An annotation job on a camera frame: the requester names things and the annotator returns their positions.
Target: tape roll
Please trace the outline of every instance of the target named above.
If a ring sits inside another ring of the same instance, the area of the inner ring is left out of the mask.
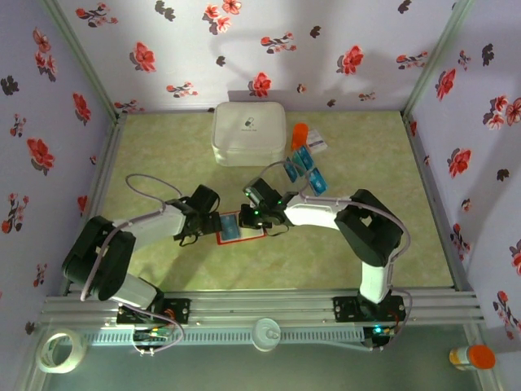
[[[67,337],[71,351],[61,363],[55,362],[55,350],[59,346],[60,339]],[[50,332],[42,339],[36,352],[38,367],[46,373],[67,373],[76,368],[85,357],[87,341],[85,338],[72,330],[60,328]]]

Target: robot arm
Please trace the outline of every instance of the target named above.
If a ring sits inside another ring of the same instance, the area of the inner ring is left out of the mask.
[[[389,297],[392,267],[389,258],[399,246],[403,231],[383,216],[394,217],[369,191],[359,190],[349,200],[309,198],[296,192],[280,196],[258,178],[244,188],[244,193],[252,205],[242,205],[239,215],[241,226],[313,225],[340,231],[362,261],[359,291],[362,306],[368,307],[369,312],[375,312],[376,307],[385,304],[383,302]]]
[[[260,178],[246,186],[244,192],[253,207],[248,204],[241,206],[240,226],[315,225],[340,231],[363,262],[362,282],[354,310],[361,313],[364,319],[381,318],[383,314],[387,316],[391,299],[389,280],[392,262],[389,257],[400,244],[403,232],[396,224],[397,219],[370,192],[359,190],[349,200],[309,198],[296,192],[279,195]],[[191,244],[201,235],[221,231],[219,214],[211,210],[217,200],[217,193],[200,185],[191,197],[166,202],[161,214],[122,228],[110,241],[107,237],[121,222],[94,217],[85,225],[65,259],[62,271],[69,280],[83,286],[96,259],[101,257],[102,261],[89,286],[92,296],[100,301],[113,299],[141,309],[160,309],[162,292],[148,282],[127,274],[132,253],[166,236],[173,236],[183,245],[187,237],[195,238]],[[379,212],[372,213],[367,209]],[[99,256],[105,241],[109,245]]]
[[[219,213],[211,211],[218,198],[215,191],[199,185],[192,196],[167,201],[164,211],[156,217],[117,231],[101,256],[90,294],[100,301],[112,299],[142,309],[160,303],[159,289],[127,273],[132,253],[167,236],[183,245],[186,238],[194,238],[188,243],[192,244],[201,235],[221,231]],[[103,243],[122,222],[110,222],[101,216],[91,218],[63,262],[65,277],[84,286]]]

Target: orange lid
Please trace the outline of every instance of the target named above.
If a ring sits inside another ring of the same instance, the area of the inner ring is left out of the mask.
[[[308,133],[308,130],[309,130],[309,127],[302,122],[295,124],[295,127],[293,128],[294,132],[305,132],[306,134]]]
[[[491,369],[496,365],[496,355],[485,345],[474,345],[469,348],[468,358],[478,369]]]

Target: bottle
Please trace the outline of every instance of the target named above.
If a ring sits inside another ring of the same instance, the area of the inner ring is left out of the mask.
[[[452,349],[449,361],[461,371],[475,371],[494,368],[496,356],[488,346],[472,345]]]
[[[302,122],[295,125],[293,128],[293,139],[291,140],[291,150],[295,151],[306,145],[308,141],[308,131],[309,127]]]

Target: floral wallpaper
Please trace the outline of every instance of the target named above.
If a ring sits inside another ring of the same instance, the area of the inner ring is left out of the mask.
[[[287,110],[402,109],[454,1],[57,3],[115,109],[154,112],[268,99]]]
[[[94,23],[103,17],[88,12]],[[37,2],[6,0],[2,14],[0,389],[8,391],[43,301],[59,294],[110,121]]]
[[[521,389],[518,19],[516,0],[476,0],[409,119],[512,390]]]

